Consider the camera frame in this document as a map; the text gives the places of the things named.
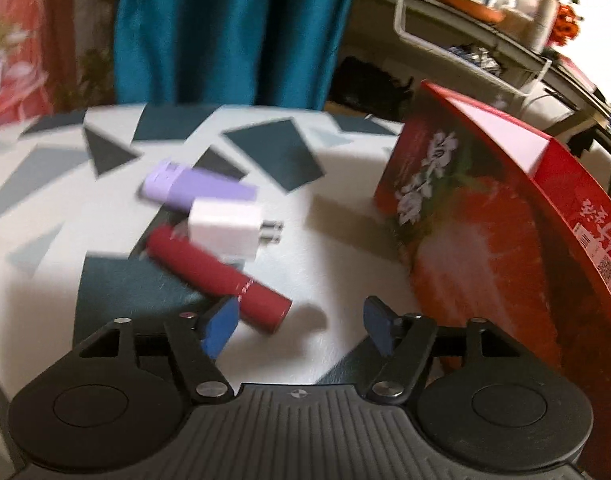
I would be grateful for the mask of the red strawberry cardboard box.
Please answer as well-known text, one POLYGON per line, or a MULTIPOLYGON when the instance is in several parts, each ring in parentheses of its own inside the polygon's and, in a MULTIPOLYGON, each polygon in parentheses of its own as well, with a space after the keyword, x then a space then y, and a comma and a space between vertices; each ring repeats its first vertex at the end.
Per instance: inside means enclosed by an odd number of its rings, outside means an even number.
POLYGON ((488 318, 587 394, 581 462, 611 479, 611 199, 581 162, 424 82, 374 202, 421 310, 451 326, 488 318))

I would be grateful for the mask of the red lipstick tube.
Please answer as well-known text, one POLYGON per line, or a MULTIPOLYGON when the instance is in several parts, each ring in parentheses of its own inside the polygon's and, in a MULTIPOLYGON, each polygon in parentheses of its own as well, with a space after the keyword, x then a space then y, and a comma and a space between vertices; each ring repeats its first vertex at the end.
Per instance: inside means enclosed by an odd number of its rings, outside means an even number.
POLYGON ((242 318, 266 333, 275 333, 292 307, 292 300, 194 246, 168 224, 148 235, 146 252, 199 292, 236 297, 242 318))

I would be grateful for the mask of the white charger plug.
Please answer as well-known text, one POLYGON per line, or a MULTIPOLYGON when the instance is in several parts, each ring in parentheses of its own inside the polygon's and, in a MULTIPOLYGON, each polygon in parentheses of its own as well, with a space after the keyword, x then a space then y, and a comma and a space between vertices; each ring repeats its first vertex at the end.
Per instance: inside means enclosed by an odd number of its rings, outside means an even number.
POLYGON ((278 242, 284 222, 266 219, 266 208, 241 200, 194 200, 187 219, 190 242, 222 259, 255 260, 263 243, 278 242))

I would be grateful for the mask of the lilac cylinder tube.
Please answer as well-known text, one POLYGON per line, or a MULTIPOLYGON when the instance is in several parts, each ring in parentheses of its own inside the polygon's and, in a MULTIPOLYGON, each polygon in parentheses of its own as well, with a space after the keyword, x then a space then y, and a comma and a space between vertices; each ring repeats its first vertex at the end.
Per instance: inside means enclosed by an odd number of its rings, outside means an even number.
POLYGON ((163 160, 147 174, 140 195, 161 206, 188 212, 195 200, 254 202, 258 190, 216 172, 163 160))

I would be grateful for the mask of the black bag under desk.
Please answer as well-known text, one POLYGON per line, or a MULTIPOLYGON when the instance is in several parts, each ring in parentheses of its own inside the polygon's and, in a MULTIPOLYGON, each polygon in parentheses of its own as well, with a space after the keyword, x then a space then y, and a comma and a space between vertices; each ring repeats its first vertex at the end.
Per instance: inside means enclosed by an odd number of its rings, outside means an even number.
POLYGON ((393 122, 402 122, 413 96, 413 77, 401 81, 355 56, 339 63, 328 92, 330 102, 393 122))

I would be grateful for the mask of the white desk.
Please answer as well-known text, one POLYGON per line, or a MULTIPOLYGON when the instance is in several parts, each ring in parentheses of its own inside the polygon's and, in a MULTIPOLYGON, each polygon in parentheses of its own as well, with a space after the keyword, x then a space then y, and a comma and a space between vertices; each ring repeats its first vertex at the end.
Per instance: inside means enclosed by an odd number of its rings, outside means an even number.
POLYGON ((493 76, 447 52, 432 42, 415 36, 406 29, 406 17, 409 14, 420 16, 424 20, 441 25, 450 32, 461 35, 466 40, 479 44, 507 61, 516 72, 534 76, 534 82, 540 82, 548 88, 548 93, 571 109, 571 114, 546 129, 551 136, 587 133, 611 154, 611 128, 608 105, 597 96, 587 91, 578 79, 560 62, 554 63, 549 58, 538 55, 528 48, 503 34, 495 27, 472 18, 466 13, 452 8, 438 0, 383 0, 394 5, 393 29, 401 41, 420 52, 426 52, 435 58, 457 65, 469 76, 484 81, 494 90, 511 96, 508 110, 517 114, 528 106, 528 95, 520 88, 513 86, 506 76, 493 76))

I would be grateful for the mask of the teal curtain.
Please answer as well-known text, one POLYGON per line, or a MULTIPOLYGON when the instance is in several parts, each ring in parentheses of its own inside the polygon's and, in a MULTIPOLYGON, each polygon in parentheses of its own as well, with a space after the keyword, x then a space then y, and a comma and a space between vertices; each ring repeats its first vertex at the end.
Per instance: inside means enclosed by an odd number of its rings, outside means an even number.
POLYGON ((119 0, 117 100, 319 110, 352 0, 119 0))

